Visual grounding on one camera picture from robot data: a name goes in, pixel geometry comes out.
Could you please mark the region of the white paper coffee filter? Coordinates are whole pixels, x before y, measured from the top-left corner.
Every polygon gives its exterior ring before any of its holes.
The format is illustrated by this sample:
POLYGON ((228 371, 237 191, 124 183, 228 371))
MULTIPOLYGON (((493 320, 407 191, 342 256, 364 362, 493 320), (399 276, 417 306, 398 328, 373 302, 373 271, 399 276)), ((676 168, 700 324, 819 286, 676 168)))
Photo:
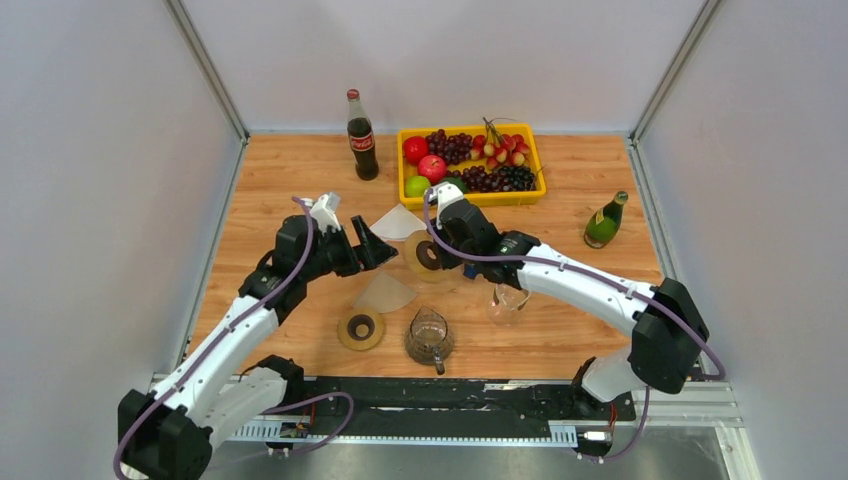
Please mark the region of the white paper coffee filter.
POLYGON ((370 226, 371 231, 385 241, 403 242, 412 234, 425 231, 425 223, 402 204, 384 214, 370 226))

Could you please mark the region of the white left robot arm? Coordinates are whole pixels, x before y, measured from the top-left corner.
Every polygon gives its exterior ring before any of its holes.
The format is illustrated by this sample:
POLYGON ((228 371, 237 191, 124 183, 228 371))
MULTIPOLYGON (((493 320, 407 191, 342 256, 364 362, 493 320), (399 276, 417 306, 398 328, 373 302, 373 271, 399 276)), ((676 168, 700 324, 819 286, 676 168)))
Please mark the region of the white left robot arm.
POLYGON ((309 282, 375 270, 397 250, 355 216, 358 244, 343 227, 310 215, 286 218, 274 247, 245 278, 224 318, 171 374, 150 392, 129 391, 118 406, 117 478, 129 466, 150 479, 198 479, 215 450, 260 413, 297 412, 306 399, 298 380, 257 367, 230 387, 248 354, 306 298, 309 282))

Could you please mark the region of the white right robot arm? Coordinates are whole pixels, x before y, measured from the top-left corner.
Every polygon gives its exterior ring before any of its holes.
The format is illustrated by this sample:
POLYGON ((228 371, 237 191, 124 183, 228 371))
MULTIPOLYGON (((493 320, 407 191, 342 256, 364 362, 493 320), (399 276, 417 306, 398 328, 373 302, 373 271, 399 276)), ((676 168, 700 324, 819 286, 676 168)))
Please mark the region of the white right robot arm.
POLYGON ((619 395, 640 387, 677 394, 709 330, 687 287, 630 280, 576 261, 520 231, 500 232, 479 207, 451 188, 433 188, 427 204, 443 268, 463 263, 495 285, 542 294, 592 314, 630 339, 629 346, 587 362, 575 376, 571 403, 596 417, 619 395))

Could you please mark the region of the blue glass dripper cone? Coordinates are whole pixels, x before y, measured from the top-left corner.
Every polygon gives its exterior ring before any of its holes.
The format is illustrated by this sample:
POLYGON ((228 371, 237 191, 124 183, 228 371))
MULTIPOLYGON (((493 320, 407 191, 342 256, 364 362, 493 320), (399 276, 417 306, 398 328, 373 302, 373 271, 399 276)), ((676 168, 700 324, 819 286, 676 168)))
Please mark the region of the blue glass dripper cone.
POLYGON ((481 270, 474 264, 464 264, 463 265, 463 276, 468 278, 469 280, 475 280, 478 276, 481 275, 481 270))

